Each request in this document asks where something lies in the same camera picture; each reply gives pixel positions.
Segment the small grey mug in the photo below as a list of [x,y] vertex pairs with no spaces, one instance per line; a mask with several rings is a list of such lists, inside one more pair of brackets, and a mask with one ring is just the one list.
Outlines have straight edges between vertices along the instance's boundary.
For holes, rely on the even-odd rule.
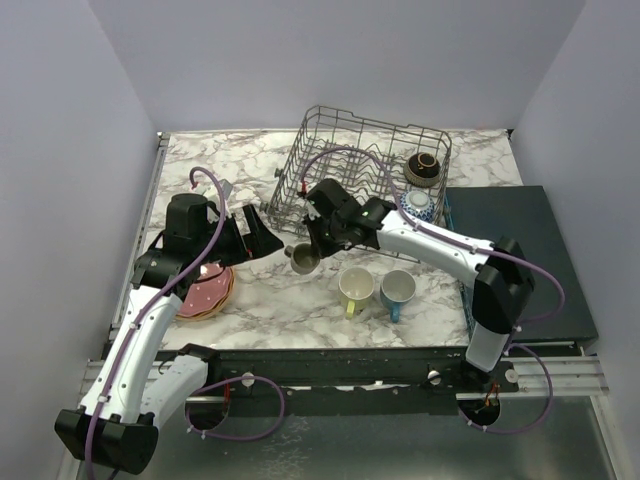
[[290,259],[293,271],[299,275],[310,274],[320,263],[320,258],[310,243],[288,245],[284,249],[284,254]]

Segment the red blue patterned bowl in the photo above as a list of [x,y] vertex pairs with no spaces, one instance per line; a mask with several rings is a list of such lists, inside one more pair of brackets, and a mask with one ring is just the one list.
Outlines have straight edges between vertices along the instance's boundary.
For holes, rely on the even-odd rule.
[[435,219],[436,205],[431,196],[419,190],[405,192],[401,196],[402,209],[420,221],[432,223]]

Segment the dark brown patterned bowl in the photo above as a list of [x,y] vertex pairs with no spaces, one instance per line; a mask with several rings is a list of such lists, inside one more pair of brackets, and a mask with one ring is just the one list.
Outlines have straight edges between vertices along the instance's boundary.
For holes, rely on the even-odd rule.
[[404,164],[406,180],[419,188],[430,188],[440,180],[440,162],[431,154],[419,152],[412,155]]

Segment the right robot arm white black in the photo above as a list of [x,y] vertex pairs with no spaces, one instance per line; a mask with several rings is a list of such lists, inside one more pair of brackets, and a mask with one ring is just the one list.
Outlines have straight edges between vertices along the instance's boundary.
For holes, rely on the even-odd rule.
[[378,197],[361,204],[330,178],[299,195],[307,206],[303,224],[319,257],[366,246],[412,257],[470,288],[476,326],[460,379],[474,392],[494,383],[495,366],[535,288],[518,242],[505,237],[497,242],[466,237],[419,222]]

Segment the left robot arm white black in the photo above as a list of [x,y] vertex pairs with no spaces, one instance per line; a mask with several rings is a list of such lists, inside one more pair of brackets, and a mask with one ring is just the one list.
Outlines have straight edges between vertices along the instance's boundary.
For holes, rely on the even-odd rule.
[[188,345],[164,378],[147,383],[161,341],[204,264],[230,267],[281,250],[283,242],[251,204],[242,208],[248,233],[206,197],[177,194],[165,228],[134,264],[125,317],[107,359],[74,409],[54,430],[71,455],[130,474],[141,473],[162,426],[193,391],[214,393],[222,380],[217,353]]

